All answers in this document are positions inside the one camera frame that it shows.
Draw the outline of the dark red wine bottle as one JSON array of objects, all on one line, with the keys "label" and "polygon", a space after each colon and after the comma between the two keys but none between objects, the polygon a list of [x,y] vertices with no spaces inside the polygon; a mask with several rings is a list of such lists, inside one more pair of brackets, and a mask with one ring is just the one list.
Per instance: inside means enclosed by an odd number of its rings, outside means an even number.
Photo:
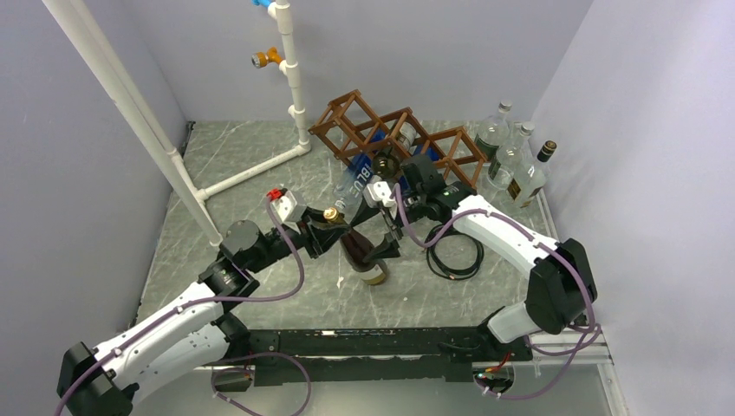
[{"label": "dark red wine bottle", "polygon": [[360,232],[350,228],[340,237],[346,260],[366,285],[379,285],[387,279],[387,266],[381,260],[368,260],[373,244]]}]

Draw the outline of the blue labelled clear bottle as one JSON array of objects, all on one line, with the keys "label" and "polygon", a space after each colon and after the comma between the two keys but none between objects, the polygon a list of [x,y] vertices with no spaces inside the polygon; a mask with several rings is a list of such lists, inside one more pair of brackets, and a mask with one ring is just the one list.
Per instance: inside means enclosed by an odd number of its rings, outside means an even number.
[{"label": "blue labelled clear bottle", "polygon": [[374,171],[372,160],[367,154],[354,156],[333,190],[335,207],[346,217],[354,215],[361,205],[366,185],[380,180],[381,177]]}]

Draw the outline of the green wine bottle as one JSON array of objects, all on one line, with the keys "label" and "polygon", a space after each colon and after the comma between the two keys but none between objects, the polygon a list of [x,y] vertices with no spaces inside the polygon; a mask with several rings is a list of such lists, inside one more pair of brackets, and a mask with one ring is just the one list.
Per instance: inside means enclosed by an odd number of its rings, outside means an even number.
[{"label": "green wine bottle", "polygon": [[375,154],[371,162],[371,168],[374,175],[382,180],[397,180],[402,176],[401,161],[398,147],[386,146]]}]

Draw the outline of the clear white labelled bottle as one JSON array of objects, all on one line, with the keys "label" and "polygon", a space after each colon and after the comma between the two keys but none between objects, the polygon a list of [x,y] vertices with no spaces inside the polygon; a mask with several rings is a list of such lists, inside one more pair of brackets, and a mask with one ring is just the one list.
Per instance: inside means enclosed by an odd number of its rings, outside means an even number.
[{"label": "clear white labelled bottle", "polygon": [[488,179],[493,188],[504,190],[511,182],[514,169],[524,160],[524,144],[535,129],[532,121],[514,124],[510,137],[496,151],[488,168]]}]

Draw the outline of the round clear glass bottle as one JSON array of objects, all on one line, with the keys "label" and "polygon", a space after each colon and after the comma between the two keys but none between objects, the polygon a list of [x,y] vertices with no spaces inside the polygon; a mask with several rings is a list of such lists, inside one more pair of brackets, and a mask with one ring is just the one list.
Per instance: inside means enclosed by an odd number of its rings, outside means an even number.
[{"label": "round clear glass bottle", "polygon": [[474,142],[485,156],[486,162],[492,161],[499,147],[510,136],[511,125],[508,121],[508,115],[512,106],[513,102],[511,100],[501,100],[498,103],[496,112],[484,119],[475,133]]}]

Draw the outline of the black labelled whisky bottle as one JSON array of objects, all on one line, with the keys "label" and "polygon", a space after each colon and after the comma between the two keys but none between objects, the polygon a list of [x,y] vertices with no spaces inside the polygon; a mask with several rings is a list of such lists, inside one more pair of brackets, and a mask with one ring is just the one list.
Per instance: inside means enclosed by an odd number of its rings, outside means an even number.
[{"label": "black labelled whisky bottle", "polygon": [[549,167],[547,163],[556,152],[556,149],[557,143],[553,140],[547,140],[535,157],[523,161],[517,167],[507,187],[513,206],[517,208],[527,207],[543,189],[548,180]]}]

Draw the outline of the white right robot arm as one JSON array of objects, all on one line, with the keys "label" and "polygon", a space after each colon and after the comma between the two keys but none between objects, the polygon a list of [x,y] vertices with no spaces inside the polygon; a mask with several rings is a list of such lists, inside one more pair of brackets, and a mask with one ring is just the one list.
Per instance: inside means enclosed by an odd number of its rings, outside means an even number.
[{"label": "white right robot arm", "polygon": [[362,224],[381,214],[387,225],[384,240],[369,257],[393,258],[400,254],[399,241],[410,237],[428,248],[439,241],[418,238],[412,223],[427,218],[441,224],[441,231],[455,230],[480,242],[525,274],[525,298],[491,313],[480,325],[478,350],[497,360],[511,342],[544,332],[560,334],[581,314],[589,326],[596,324],[592,304],[597,290],[583,245],[573,238],[559,242],[533,231],[504,215],[469,185],[446,183],[425,155],[413,156],[401,166],[407,187],[374,179],[362,189],[362,199],[349,223]]}]

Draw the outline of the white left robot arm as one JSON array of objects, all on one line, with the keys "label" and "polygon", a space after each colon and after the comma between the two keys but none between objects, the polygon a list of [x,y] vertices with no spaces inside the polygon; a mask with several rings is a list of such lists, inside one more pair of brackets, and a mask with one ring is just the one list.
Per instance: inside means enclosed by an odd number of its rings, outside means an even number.
[{"label": "white left robot arm", "polygon": [[300,249],[317,258],[350,226],[342,217],[327,220],[308,208],[289,228],[266,211],[274,229],[262,233],[250,220],[227,231],[216,260],[172,302],[129,330],[89,347],[79,342],[62,358],[55,414],[128,415],[147,396],[205,364],[236,364],[249,352],[250,332],[231,311],[256,302],[256,272],[293,257],[305,280]]}]

